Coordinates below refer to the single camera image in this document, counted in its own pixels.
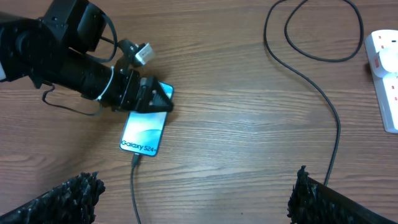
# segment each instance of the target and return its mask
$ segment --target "electrical socket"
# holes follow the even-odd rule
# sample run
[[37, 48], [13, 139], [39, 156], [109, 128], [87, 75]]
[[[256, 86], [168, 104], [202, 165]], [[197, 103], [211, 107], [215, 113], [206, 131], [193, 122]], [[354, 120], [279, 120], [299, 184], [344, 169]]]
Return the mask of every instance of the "electrical socket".
[[390, 133], [398, 133], [398, 73], [378, 74], [377, 68], [382, 63], [379, 61], [379, 52], [382, 49], [398, 49], [397, 41], [398, 30], [374, 31], [365, 40], [384, 129]]

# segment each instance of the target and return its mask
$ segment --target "wood grain surface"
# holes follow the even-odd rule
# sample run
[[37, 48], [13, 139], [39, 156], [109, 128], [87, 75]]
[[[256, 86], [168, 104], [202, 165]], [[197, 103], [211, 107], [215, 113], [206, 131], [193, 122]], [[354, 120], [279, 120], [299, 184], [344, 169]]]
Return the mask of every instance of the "wood grain surface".
[[[143, 223], [290, 223], [287, 202], [307, 165], [322, 182], [336, 126], [306, 81], [264, 53], [262, 32], [276, 0], [92, 0], [119, 38], [150, 42], [157, 58], [145, 75], [175, 87], [157, 157], [143, 158], [136, 197]], [[0, 10], [44, 15], [51, 0], [0, 0]], [[276, 7], [271, 49], [315, 81], [336, 106], [340, 147], [329, 186], [398, 222], [398, 135], [384, 131], [365, 48], [343, 63], [316, 62], [285, 41], [300, 1]], [[398, 29], [396, 0], [354, 0], [365, 35]], [[349, 55], [359, 39], [354, 11], [340, 0], [309, 0], [292, 18], [298, 47], [319, 57]], [[111, 37], [107, 28], [104, 36]], [[112, 46], [100, 43], [96, 56]], [[0, 214], [78, 173], [99, 171], [106, 192], [97, 223], [135, 223], [129, 190], [132, 154], [119, 149], [127, 114], [91, 118], [40, 100], [28, 78], [0, 84]], [[57, 87], [49, 101], [83, 111], [95, 102]]]

